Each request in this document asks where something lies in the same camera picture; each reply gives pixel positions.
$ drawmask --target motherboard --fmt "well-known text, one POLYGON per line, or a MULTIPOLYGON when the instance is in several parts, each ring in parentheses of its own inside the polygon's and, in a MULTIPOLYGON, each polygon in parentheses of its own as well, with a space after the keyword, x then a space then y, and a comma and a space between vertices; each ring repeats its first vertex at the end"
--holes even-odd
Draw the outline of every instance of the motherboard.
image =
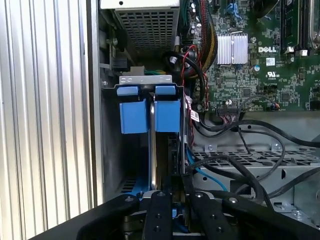
MULTIPOLYGON (((207 71, 208 103, 198 112, 238 108, 248 97, 265 95, 279 111, 320 110, 320 51, 310 38, 317 34, 319 1, 283 0, 261 18, 251 0, 211 0, 218 39, 218 56, 207 71)), ((201 26, 191 17, 193 43, 201 43, 201 26)), ((254 99, 246 111, 272 111, 271 104, 254 99)))

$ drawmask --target side panel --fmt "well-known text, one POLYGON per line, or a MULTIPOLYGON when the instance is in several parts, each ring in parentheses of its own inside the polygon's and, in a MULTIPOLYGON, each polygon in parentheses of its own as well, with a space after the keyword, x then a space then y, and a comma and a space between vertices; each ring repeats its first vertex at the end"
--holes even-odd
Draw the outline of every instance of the side panel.
POLYGON ((93 206, 85 0, 0 1, 0 239, 93 206))

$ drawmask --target dell logo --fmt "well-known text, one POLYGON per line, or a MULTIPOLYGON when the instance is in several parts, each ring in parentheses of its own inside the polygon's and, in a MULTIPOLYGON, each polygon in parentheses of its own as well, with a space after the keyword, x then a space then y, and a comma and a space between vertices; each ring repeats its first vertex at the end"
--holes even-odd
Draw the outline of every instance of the dell logo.
POLYGON ((260 46, 258 48, 258 51, 259 51, 259 53, 276 53, 277 52, 275 46, 273 46, 273 47, 271 47, 271 46, 265 46, 265 47, 260 46))

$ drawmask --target power supply fan grille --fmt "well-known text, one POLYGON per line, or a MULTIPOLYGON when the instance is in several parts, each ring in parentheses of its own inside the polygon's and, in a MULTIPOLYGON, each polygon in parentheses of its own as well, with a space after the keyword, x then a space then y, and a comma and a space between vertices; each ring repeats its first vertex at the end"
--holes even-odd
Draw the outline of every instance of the power supply fan grille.
POLYGON ((257 19, 270 13, 280 0, 252 0, 252 11, 257 19))
POLYGON ((179 8, 117 9, 115 14, 139 55, 172 50, 179 8))

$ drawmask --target heatsink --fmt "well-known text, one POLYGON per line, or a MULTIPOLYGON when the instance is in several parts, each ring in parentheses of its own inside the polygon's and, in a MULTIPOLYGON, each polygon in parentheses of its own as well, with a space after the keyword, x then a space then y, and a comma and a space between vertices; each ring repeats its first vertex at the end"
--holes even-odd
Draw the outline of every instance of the heatsink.
POLYGON ((100 8, 114 11, 138 55, 173 50, 179 20, 179 0, 101 0, 100 8))
POLYGON ((218 34, 218 65, 246 64, 248 62, 248 34, 218 34))

